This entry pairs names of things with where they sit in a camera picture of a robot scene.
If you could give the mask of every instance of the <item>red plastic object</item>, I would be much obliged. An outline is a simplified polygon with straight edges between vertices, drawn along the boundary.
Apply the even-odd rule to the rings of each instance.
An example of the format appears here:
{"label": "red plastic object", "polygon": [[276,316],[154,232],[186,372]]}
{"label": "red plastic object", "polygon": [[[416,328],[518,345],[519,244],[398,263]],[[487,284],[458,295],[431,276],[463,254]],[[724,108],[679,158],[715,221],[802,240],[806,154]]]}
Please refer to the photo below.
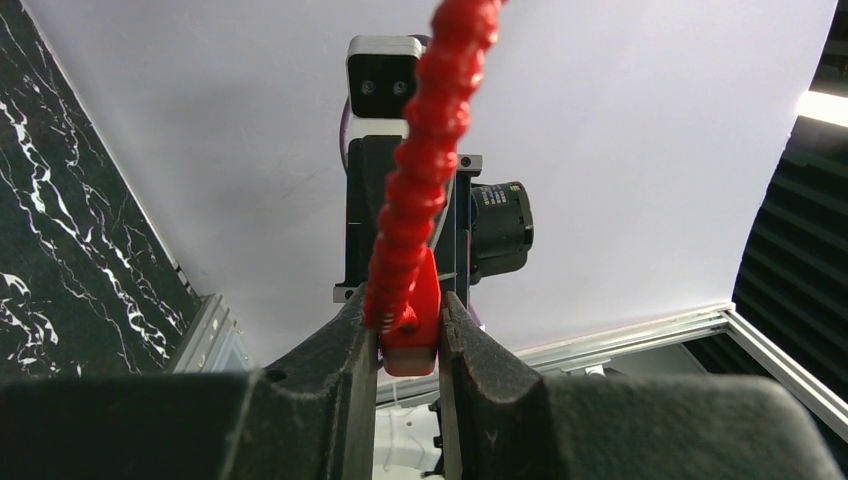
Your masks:
{"label": "red plastic object", "polygon": [[397,328],[380,337],[383,366],[389,375],[407,377],[433,372],[439,345],[441,303],[436,259],[427,249],[403,317]]}
{"label": "red plastic object", "polygon": [[[422,261],[432,258],[426,242],[433,217],[445,205],[446,182],[456,174],[456,144],[471,123],[468,101],[483,78],[484,54],[497,39],[501,4],[445,0],[439,6],[431,22],[433,39],[418,62],[418,90],[404,110],[409,136],[395,151],[398,168],[387,179],[365,297],[365,325],[383,333],[384,345],[387,339],[394,344],[384,351],[393,375],[386,353],[413,348],[403,340],[408,337],[396,335],[401,324],[410,327],[409,310],[415,311],[410,295],[421,288],[412,286],[424,280]],[[438,335],[431,340],[436,348]]]}

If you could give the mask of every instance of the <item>gray metal profile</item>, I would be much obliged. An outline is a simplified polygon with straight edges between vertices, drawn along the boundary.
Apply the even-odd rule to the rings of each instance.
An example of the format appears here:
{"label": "gray metal profile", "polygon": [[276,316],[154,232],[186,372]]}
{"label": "gray metal profile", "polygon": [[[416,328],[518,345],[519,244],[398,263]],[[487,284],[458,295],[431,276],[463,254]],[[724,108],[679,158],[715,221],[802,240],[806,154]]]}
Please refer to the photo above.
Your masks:
{"label": "gray metal profile", "polygon": [[256,368],[220,294],[203,301],[167,373],[247,371]]}
{"label": "gray metal profile", "polygon": [[[757,331],[732,304],[558,342],[516,355],[540,373],[568,372],[600,365],[619,355],[719,334],[727,334],[822,422],[848,441],[848,404]],[[438,389],[436,374],[400,380],[377,388],[377,404],[413,406],[435,398]]]}

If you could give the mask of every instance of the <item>aluminum frame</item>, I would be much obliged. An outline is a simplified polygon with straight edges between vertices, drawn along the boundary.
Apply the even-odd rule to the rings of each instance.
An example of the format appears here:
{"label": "aluminum frame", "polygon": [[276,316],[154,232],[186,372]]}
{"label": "aluminum frame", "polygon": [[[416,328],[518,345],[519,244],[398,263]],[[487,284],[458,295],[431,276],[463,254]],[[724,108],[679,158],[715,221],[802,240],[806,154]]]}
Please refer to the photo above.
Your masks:
{"label": "aluminum frame", "polygon": [[[848,442],[848,404],[736,312],[734,304],[516,352],[540,373],[568,372],[630,353],[727,334],[804,406]],[[414,406],[438,396],[439,379],[426,377],[378,386],[378,406]]]}

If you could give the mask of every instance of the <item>white panel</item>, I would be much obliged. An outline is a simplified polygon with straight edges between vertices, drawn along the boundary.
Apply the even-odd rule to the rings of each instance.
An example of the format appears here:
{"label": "white panel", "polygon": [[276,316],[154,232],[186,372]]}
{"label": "white panel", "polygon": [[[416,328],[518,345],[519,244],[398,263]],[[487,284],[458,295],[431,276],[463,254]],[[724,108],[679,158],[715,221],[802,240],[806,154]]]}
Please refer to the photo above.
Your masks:
{"label": "white panel", "polygon": [[[330,319],[343,273],[336,133],[357,34],[432,0],[29,0],[201,292],[258,363]],[[726,301],[834,0],[514,1],[461,150],[521,180],[526,268],[473,290],[518,349]]]}

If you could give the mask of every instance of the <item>camera lens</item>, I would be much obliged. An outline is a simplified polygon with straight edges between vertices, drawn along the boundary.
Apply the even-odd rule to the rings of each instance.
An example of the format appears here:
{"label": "camera lens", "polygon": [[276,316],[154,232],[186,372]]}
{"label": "camera lens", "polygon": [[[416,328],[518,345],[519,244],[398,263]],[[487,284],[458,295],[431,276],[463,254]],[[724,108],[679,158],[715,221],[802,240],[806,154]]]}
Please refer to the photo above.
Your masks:
{"label": "camera lens", "polygon": [[404,92],[406,92],[406,83],[395,82],[395,84],[392,85],[392,92],[394,92],[394,94],[398,97],[403,95]]}
{"label": "camera lens", "polygon": [[365,95],[371,95],[374,93],[374,90],[377,89],[377,85],[374,85],[374,82],[371,80],[365,80],[362,82],[362,93]]}

